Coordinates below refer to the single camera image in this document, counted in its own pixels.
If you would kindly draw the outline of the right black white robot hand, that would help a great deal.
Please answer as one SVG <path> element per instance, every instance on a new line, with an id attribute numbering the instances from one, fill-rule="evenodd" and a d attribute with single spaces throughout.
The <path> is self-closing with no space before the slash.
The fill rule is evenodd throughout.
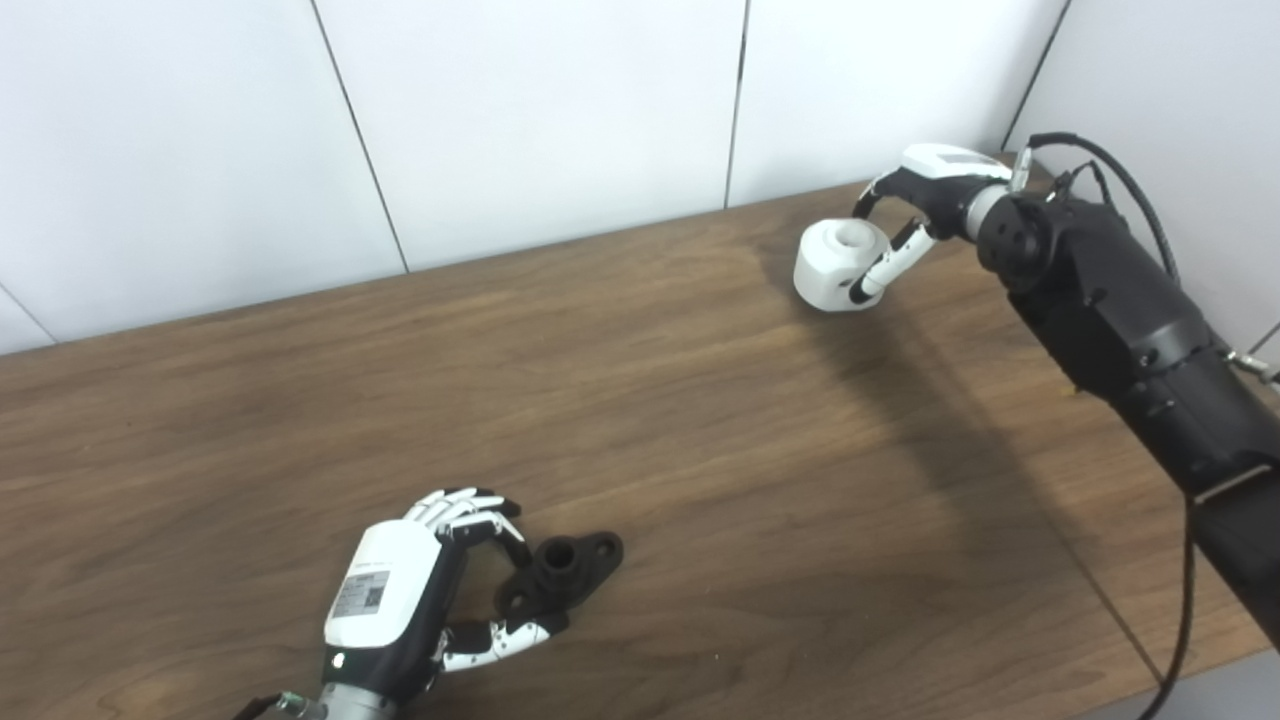
<path id="1" fill-rule="evenodd" d="M 847 292 L 856 310 L 877 305 L 884 290 L 940 241 L 972 240 L 972 206 L 1009 192 L 1012 170 L 980 152 L 945 143 L 914 143 L 897 168 L 876 177 L 860 193 L 851 218 L 868 222 L 876 205 L 897 199 L 919 211 L 891 240 Z"/>

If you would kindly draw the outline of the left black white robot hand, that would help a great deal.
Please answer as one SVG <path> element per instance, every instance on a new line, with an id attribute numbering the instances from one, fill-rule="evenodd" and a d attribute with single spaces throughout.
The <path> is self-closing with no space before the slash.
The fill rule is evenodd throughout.
<path id="1" fill-rule="evenodd" d="M 518 505 L 475 487 L 438 489 L 367 528 L 324 623 L 320 705 L 329 719 L 390 719 L 439 676 L 497 664 L 549 641 L 566 612 L 449 623 L 468 551 L 493 542 L 532 561 Z"/>

